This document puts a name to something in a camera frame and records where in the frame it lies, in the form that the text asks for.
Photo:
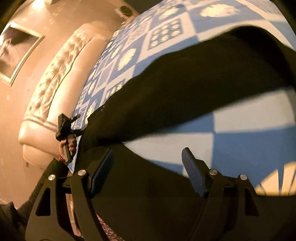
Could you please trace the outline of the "person's left hand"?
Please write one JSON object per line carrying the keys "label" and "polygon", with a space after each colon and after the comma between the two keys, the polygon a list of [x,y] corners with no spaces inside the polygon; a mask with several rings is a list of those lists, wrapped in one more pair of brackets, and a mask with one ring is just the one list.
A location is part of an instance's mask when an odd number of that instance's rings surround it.
{"label": "person's left hand", "polygon": [[[59,145],[59,161],[66,162],[66,154],[64,152],[64,147],[66,146],[66,140],[60,142]],[[70,157],[73,157],[76,154],[77,141],[75,138],[72,138],[68,141],[68,150],[70,152]]]}

